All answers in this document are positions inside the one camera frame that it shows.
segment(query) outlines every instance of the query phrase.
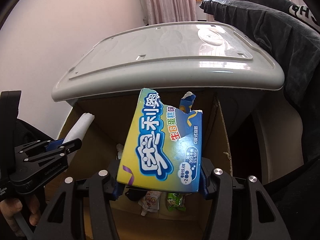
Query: dark blanket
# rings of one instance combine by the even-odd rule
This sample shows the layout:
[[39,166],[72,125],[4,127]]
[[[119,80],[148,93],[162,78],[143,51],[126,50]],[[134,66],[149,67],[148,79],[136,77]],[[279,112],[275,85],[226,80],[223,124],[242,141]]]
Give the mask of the dark blanket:
[[295,3],[289,0],[240,0],[254,2],[260,5],[267,6],[269,8],[276,9],[278,11],[289,14],[290,16],[295,17],[296,19],[304,22],[309,25],[311,28],[320,32],[320,27],[313,17],[313,14],[310,12],[309,8],[306,5],[296,5]]
[[320,235],[320,35],[275,9],[248,1],[203,0],[201,8],[265,49],[282,67],[284,95],[303,122],[305,165],[266,185],[292,240]]
[[268,52],[285,75],[284,95],[303,122],[305,163],[320,154],[320,35],[299,20],[259,4],[238,0],[203,0],[201,8],[230,24]]

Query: finger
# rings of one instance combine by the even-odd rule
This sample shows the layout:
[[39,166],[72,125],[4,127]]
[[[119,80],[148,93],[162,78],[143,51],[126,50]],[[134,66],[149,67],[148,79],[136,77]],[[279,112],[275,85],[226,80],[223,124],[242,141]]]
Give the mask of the finger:
[[36,214],[31,214],[29,219],[30,224],[36,226],[39,223],[40,217],[40,210]]
[[24,233],[18,226],[13,215],[22,210],[22,203],[17,198],[8,198],[0,202],[0,210],[8,225],[18,237],[24,237]]
[[35,195],[32,195],[32,196],[26,196],[25,199],[30,212],[32,214],[36,214],[40,207],[38,198]]
[[12,218],[22,210],[22,203],[17,198],[7,198],[0,202],[0,209],[4,217]]

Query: white plastic container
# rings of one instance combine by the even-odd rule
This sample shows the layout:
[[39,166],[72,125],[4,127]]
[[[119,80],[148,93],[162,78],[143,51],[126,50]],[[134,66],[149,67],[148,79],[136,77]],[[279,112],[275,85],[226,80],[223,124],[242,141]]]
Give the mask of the white plastic container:
[[280,65],[236,28],[179,22],[104,39],[59,80],[52,98],[63,101],[143,87],[279,90],[283,83]]

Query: pink wall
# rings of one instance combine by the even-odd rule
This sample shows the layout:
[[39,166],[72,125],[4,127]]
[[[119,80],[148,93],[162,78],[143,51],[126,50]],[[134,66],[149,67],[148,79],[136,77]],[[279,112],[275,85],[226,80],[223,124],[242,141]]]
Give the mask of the pink wall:
[[71,107],[51,90],[105,37],[141,27],[139,0],[20,0],[0,30],[0,90],[22,90],[19,118],[56,138]]

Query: polka dot curtain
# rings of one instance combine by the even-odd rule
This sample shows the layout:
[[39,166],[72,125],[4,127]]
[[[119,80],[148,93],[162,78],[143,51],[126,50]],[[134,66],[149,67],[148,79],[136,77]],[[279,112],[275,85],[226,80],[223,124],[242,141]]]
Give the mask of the polka dot curtain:
[[145,0],[148,23],[196,21],[196,0]]

